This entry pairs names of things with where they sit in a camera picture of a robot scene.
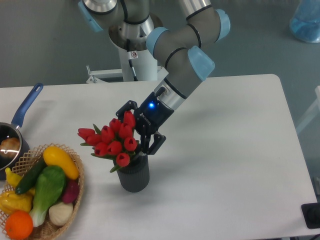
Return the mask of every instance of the yellow squash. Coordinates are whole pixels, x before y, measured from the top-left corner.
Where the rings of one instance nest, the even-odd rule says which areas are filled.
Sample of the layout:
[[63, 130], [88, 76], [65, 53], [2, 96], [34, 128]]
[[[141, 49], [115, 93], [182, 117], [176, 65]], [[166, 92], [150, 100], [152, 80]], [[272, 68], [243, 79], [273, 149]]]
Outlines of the yellow squash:
[[43, 159], [48, 166], [59, 166], [67, 178], [76, 180], [79, 170], [69, 154], [57, 146], [48, 146], [43, 151]]

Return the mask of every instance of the tulip bouquet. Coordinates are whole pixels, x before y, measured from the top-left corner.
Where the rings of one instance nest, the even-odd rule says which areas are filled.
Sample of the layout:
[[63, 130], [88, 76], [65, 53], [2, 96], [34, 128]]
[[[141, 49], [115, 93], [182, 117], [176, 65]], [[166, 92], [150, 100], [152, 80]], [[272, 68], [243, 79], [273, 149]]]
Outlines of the tulip bouquet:
[[123, 122], [113, 118], [109, 126], [99, 129], [93, 124], [94, 129], [79, 128], [78, 135], [84, 139], [82, 146], [92, 146], [92, 156], [110, 159], [116, 162], [110, 170], [113, 173], [120, 168], [126, 167], [137, 154], [139, 141], [134, 138], [136, 119], [129, 110], [124, 113]]

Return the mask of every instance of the orange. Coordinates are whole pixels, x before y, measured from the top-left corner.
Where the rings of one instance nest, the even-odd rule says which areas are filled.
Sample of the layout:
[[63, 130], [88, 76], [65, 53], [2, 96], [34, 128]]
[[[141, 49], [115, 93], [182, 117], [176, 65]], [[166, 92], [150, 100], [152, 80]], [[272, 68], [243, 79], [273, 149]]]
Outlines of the orange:
[[7, 218], [4, 229], [11, 239], [21, 240], [32, 233], [34, 224], [29, 213], [18, 210]]

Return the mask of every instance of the garlic bulb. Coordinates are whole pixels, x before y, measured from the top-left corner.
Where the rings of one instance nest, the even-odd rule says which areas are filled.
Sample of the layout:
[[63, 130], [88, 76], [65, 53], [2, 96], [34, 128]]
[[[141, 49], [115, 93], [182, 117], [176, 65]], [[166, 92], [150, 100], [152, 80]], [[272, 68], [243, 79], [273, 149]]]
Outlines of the garlic bulb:
[[59, 202], [49, 208], [50, 221], [56, 226], [63, 226], [71, 217], [73, 210], [72, 203]]

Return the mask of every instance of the cucumber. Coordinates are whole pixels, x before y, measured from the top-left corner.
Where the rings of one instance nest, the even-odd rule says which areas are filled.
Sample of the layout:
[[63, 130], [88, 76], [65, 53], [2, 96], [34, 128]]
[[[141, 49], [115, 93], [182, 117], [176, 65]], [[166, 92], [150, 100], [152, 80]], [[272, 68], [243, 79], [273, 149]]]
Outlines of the cucumber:
[[25, 194], [29, 189], [34, 187], [36, 185], [38, 176], [45, 167], [47, 167], [47, 164], [45, 163], [44, 158], [41, 157], [39, 161], [33, 165], [19, 181], [18, 185], [15, 187], [15, 194]]

